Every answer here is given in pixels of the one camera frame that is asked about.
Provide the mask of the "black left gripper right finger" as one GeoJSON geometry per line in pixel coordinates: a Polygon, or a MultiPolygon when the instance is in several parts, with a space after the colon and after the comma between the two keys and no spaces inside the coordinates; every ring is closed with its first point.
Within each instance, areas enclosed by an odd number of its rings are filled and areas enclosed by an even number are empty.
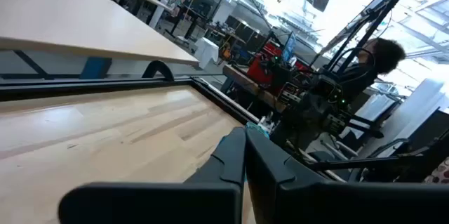
{"type": "Polygon", "coordinates": [[[449,185],[326,179],[255,128],[246,175],[257,224],[449,224],[449,185]]]}

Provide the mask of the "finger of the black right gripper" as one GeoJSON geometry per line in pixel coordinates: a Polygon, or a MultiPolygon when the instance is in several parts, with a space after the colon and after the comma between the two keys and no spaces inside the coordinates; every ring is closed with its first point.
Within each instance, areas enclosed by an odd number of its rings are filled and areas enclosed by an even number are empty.
{"type": "Polygon", "coordinates": [[[327,115],[328,103],[312,103],[310,126],[316,131],[322,131],[327,115]]]}
{"type": "Polygon", "coordinates": [[[317,97],[304,97],[301,100],[301,121],[309,126],[317,125],[317,97]]]}

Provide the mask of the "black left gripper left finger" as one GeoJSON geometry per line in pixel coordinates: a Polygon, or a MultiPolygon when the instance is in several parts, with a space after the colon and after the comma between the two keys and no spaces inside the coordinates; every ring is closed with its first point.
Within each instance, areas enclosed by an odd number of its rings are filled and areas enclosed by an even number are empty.
{"type": "Polygon", "coordinates": [[[60,224],[239,224],[246,130],[224,136],[181,183],[87,183],[64,195],[60,224]]]}

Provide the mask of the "red tool cabinet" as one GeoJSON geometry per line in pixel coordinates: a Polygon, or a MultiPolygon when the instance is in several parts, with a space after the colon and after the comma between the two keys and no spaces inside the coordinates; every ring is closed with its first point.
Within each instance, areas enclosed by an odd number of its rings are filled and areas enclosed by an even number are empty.
{"type": "Polygon", "coordinates": [[[259,84],[281,86],[291,80],[299,71],[309,70],[305,62],[293,55],[289,62],[282,59],[283,48],[269,40],[255,54],[246,74],[259,84]]]}

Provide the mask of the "blue-lit monitor screen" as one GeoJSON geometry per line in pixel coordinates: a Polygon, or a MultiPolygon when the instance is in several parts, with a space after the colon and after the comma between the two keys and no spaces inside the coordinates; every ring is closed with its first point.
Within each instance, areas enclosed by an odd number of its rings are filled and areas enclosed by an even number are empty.
{"type": "Polygon", "coordinates": [[[295,49],[295,45],[296,45],[295,34],[293,32],[291,32],[288,36],[286,44],[284,45],[283,52],[281,54],[282,59],[285,63],[289,62],[289,60],[292,58],[294,49],[295,49]]]}

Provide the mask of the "brown wooden bench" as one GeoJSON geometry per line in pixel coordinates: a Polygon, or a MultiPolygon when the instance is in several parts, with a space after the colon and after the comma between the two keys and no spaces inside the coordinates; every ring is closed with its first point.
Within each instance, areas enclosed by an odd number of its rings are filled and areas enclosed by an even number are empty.
{"type": "Polygon", "coordinates": [[[245,91],[255,95],[259,100],[270,106],[277,112],[282,112],[286,105],[278,101],[270,92],[262,89],[258,83],[247,76],[246,72],[236,65],[225,65],[222,73],[232,84],[240,86],[245,91]]]}

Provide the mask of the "person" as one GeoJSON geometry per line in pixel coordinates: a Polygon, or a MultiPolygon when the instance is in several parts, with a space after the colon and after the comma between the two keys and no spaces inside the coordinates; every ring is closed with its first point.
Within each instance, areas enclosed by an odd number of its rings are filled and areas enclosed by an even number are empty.
{"type": "Polygon", "coordinates": [[[395,70],[406,57],[403,47],[394,40],[375,38],[364,44],[356,56],[358,62],[349,66],[340,77],[342,97],[351,103],[371,86],[380,74],[395,70]]]}

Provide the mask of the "white draped box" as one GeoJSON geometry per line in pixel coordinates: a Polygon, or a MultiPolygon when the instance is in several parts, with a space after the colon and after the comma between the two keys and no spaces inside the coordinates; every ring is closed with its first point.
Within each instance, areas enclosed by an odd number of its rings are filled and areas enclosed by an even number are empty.
{"type": "Polygon", "coordinates": [[[200,38],[195,42],[194,57],[199,61],[199,67],[205,69],[212,60],[217,62],[219,55],[219,47],[207,38],[200,38]]]}

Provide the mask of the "white foam panel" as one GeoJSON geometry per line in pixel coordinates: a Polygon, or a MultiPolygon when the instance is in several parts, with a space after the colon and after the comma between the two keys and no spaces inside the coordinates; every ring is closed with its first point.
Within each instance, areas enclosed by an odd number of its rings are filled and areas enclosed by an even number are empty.
{"type": "Polygon", "coordinates": [[[359,159],[397,138],[408,138],[437,109],[449,107],[449,81],[427,78],[385,121],[383,138],[372,139],[361,148],[359,159]]]}

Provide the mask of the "grey-blue desk leg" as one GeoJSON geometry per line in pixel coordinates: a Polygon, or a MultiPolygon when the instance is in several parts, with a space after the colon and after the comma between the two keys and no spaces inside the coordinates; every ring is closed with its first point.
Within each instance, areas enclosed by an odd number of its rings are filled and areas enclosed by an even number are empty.
{"type": "Polygon", "coordinates": [[[89,57],[79,76],[80,79],[104,79],[112,65],[111,58],[89,57]]]}

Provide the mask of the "black frame clamp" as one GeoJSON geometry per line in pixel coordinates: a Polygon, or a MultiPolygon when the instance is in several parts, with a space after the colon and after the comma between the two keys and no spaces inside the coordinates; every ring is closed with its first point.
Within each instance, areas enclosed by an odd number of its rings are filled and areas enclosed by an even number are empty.
{"type": "Polygon", "coordinates": [[[142,78],[154,78],[157,72],[167,81],[173,81],[175,78],[167,64],[160,60],[151,61],[144,71],[142,78]]]}

